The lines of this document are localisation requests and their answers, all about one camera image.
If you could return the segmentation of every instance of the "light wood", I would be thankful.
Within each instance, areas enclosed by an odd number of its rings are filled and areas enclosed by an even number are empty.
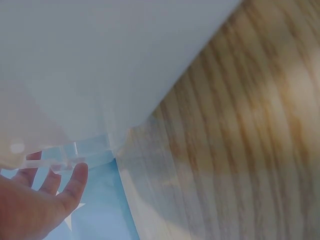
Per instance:
[[[117,158],[141,240],[320,239],[320,0],[247,0]]]

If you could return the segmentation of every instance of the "hand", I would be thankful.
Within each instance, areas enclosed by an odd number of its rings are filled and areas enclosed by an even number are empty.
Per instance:
[[[28,156],[41,158],[41,152]],[[61,176],[51,170],[38,191],[31,189],[36,168],[21,169],[12,179],[0,176],[0,240],[41,240],[79,205],[88,179],[88,166],[79,163],[63,192]]]

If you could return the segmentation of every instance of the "blue paper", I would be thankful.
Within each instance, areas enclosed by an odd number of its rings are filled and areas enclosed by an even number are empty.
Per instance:
[[[15,173],[2,170],[1,174],[11,178]],[[47,168],[38,170],[33,189],[40,188],[47,173]],[[59,192],[62,192],[71,174],[62,174]],[[71,226],[68,226],[67,220],[63,221],[45,240],[139,240],[115,159],[89,170],[80,203],[69,217]]]

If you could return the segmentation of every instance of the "finger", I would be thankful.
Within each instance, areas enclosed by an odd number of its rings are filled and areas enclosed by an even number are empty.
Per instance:
[[[40,160],[41,154],[41,151],[30,154],[26,156],[26,160]],[[31,188],[34,183],[37,170],[37,168],[20,169],[16,175],[13,176],[12,180]]]
[[[84,162],[77,164],[63,192],[56,196],[57,200],[63,205],[65,216],[69,216],[79,205],[87,180],[88,165]]]
[[[42,186],[39,188],[39,192],[44,192],[55,196],[60,183],[61,175],[55,174],[51,169],[49,169],[48,175],[46,176]]]

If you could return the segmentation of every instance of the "wooden table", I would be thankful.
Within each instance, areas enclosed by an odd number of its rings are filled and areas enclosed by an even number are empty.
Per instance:
[[[248,0],[117,163],[141,240],[320,239],[320,0]]]

